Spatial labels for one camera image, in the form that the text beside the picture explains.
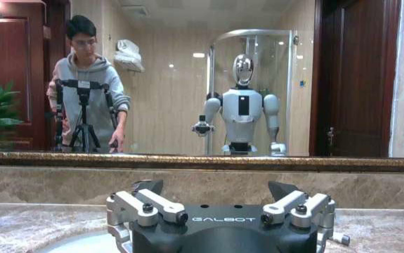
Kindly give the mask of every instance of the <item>eyeglasses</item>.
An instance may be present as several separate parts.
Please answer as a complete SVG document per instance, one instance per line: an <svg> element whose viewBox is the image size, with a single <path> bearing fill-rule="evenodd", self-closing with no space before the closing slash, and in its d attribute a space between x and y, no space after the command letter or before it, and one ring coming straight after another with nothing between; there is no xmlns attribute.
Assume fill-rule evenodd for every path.
<svg viewBox="0 0 404 253"><path fill-rule="evenodd" d="M84 48L85 45L88 46L93 46L97 42L96 40L92 38L90 40L86 40L86 41L82 41L82 40L77 40L77 41L73 41L76 43L76 46L78 48Z"/></svg>

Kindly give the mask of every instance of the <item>black hair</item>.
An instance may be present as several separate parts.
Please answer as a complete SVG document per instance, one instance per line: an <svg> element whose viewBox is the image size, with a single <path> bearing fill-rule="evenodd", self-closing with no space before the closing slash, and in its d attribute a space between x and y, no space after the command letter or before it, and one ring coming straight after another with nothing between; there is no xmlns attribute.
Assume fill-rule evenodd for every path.
<svg viewBox="0 0 404 253"><path fill-rule="evenodd" d="M72 19L66 22L66 36L70 40L76 34L82 33L90 37L96 36L97 30L94 23L81 15L74 15Z"/></svg>

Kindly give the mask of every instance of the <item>wooden door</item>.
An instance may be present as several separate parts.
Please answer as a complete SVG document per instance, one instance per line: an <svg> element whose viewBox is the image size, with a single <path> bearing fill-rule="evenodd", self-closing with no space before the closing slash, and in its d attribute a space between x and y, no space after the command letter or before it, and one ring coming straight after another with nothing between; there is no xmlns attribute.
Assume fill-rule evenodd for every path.
<svg viewBox="0 0 404 253"><path fill-rule="evenodd" d="M316 92L320 155L386 156L397 16L397 0L324 1Z"/></svg>
<svg viewBox="0 0 404 253"><path fill-rule="evenodd" d="M10 138L14 148L45 150L44 5L0 2L0 85L13 81L24 121Z"/></svg>

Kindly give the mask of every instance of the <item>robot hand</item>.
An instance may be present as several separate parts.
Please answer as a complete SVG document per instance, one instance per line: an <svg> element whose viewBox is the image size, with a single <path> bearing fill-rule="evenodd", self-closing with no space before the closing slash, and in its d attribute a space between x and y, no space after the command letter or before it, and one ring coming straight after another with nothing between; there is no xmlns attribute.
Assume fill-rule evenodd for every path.
<svg viewBox="0 0 404 253"><path fill-rule="evenodd" d="M285 156L285 145L284 143L272 142L269 146L270 156L282 157Z"/></svg>
<svg viewBox="0 0 404 253"><path fill-rule="evenodd" d="M192 126L190 129L200 137L204 137L209 131L214 131L214 127L205 122L204 115L198 116L198 122Z"/></svg>

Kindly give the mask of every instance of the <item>mirror frame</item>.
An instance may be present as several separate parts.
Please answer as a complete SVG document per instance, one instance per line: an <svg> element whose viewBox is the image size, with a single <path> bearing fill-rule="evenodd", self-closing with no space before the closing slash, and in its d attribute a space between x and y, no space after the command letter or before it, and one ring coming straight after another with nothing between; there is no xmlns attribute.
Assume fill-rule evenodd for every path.
<svg viewBox="0 0 404 253"><path fill-rule="evenodd" d="M240 157L158 154L0 152L0 166L98 169L246 170L274 172L404 173L401 158Z"/></svg>

